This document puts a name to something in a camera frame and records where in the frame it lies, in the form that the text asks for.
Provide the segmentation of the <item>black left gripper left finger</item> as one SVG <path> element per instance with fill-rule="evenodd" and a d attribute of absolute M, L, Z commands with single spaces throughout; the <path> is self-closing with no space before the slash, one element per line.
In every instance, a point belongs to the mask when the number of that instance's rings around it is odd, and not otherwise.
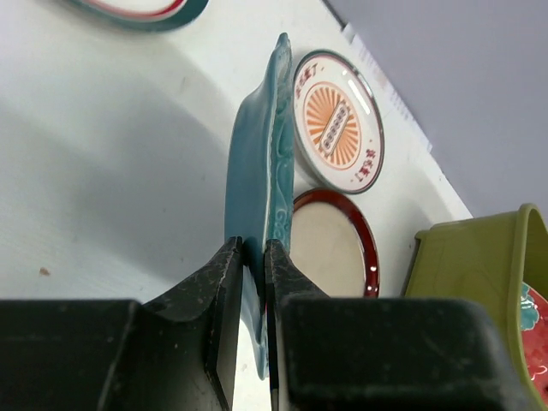
<path fill-rule="evenodd" d="M 4 410 L 229 410 L 242 240 L 155 299 L 4 300 Z"/>

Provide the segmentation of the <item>teal scalloped plate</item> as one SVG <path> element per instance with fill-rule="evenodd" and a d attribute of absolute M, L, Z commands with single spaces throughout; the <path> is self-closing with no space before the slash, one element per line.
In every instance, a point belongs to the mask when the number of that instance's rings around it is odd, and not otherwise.
<path fill-rule="evenodd" d="M 281 33 L 258 87 L 237 111 L 229 146 L 225 237 L 242 239 L 241 319 L 251 337 L 259 378 L 269 375 L 265 249 L 290 247 L 295 175 L 293 53 Z"/>

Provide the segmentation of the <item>red teal flower plate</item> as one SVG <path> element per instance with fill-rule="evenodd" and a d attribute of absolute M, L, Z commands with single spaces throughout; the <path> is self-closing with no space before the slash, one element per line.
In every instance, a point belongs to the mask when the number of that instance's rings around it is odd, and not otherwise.
<path fill-rule="evenodd" d="M 521 287 L 521 338 L 529 378 L 547 404 L 547 300 L 528 284 Z"/>

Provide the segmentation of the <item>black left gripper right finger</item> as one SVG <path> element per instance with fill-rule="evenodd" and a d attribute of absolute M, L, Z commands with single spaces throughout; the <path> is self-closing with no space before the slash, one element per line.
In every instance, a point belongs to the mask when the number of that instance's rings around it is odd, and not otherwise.
<path fill-rule="evenodd" d="M 275 410 L 532 410 L 486 311 L 471 301 L 334 298 L 265 249 Z"/>

